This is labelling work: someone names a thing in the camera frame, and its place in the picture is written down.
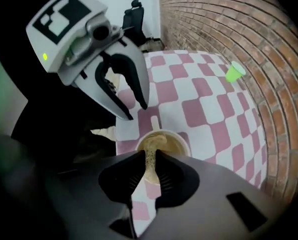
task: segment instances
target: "lime green cup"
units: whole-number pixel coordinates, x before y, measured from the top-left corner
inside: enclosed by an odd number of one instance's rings
[[[246,74],[245,69],[236,61],[233,61],[231,63],[231,66],[229,67],[229,70],[225,75],[225,78],[229,83],[233,83],[240,77],[245,76],[245,74]]]

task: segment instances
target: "black chair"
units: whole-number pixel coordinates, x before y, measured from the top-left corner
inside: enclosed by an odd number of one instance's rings
[[[139,47],[146,42],[142,31],[144,8],[139,0],[133,0],[131,6],[131,9],[124,12],[122,28],[126,29],[124,35]]]

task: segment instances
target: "table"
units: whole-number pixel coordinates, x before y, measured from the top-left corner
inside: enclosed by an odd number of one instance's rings
[[[145,54],[150,80],[147,110],[135,100],[124,77],[118,97],[134,120],[116,121],[116,150],[135,150],[152,130],[157,116],[162,129],[177,132],[188,143],[192,157],[222,165],[260,187],[267,175],[263,126],[244,83],[227,83],[228,62],[205,51],[165,50]],[[136,231],[144,231],[155,216],[152,204],[158,186],[141,181],[132,195]]]

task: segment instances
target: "paper cup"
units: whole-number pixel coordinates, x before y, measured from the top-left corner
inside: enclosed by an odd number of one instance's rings
[[[176,132],[166,129],[160,129],[159,122],[157,116],[151,117],[151,124],[152,124],[152,131],[148,132],[146,135],[144,135],[138,142],[138,145],[136,146],[136,150],[138,150],[140,144],[150,135],[156,135],[156,134],[165,134],[167,136],[173,137],[175,140],[178,141],[178,143],[181,145],[182,150],[184,151],[183,154],[177,154],[177,155],[185,155],[187,157],[191,156],[190,148],[187,144],[187,142]]]
[[[245,76],[245,74],[245,69],[236,61],[233,61],[225,75],[225,78],[229,83],[233,83],[240,77]]]
[[[177,152],[175,152],[174,150],[172,151],[168,151],[168,150],[163,150],[165,152],[170,152],[172,154],[175,155],[179,155],[179,156],[191,156],[191,152],[190,152],[190,148],[188,146],[188,144],[186,143],[186,141],[176,132],[173,132],[171,130],[164,130],[164,129],[160,129],[159,127],[159,121],[157,116],[153,116],[151,117],[151,124],[152,124],[152,131],[148,132],[146,135],[144,135],[140,140],[139,143],[136,147],[137,151],[140,151],[143,149],[143,145],[142,143],[150,136],[156,136],[159,134],[164,134],[166,135],[166,137],[171,137],[174,141],[174,145],[173,145],[173,149],[177,150]],[[159,179],[155,173],[155,171],[151,171],[151,170],[147,170],[144,174],[144,179],[149,182],[150,184],[154,184],[154,185],[160,185]]]

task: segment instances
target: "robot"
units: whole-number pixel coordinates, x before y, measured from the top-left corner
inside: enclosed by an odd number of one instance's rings
[[[104,76],[109,67],[124,75],[146,109],[149,80],[145,59],[123,36],[123,30],[110,25],[105,11],[96,0],[51,0],[30,21],[26,32],[47,72],[57,73],[64,85],[80,88],[117,117],[131,120]],[[0,147],[2,156],[25,150],[5,137],[0,137]],[[16,157],[25,160],[24,155]],[[162,195],[155,202],[155,219],[137,236],[131,195],[145,172],[144,151],[95,158],[62,172],[45,167],[33,171],[33,164],[28,159],[14,170],[27,172],[21,174],[29,175],[22,177],[24,181],[34,179],[31,174],[39,175],[41,181],[31,180],[30,184],[45,190],[44,198],[62,221],[68,239],[251,239],[260,237],[283,211],[281,204],[227,168],[158,150],[156,173]],[[39,203],[30,198],[42,196],[39,188],[26,189],[24,184],[16,192],[8,186],[11,196],[35,210]],[[20,195],[26,192],[34,194]],[[45,216],[39,209],[35,214]]]
[[[149,102],[149,76],[142,52],[121,28],[110,25],[106,10],[97,0],[51,0],[26,32],[48,73],[57,73],[64,85],[80,88],[115,116],[131,120],[105,74],[111,67],[123,75],[144,109]]]

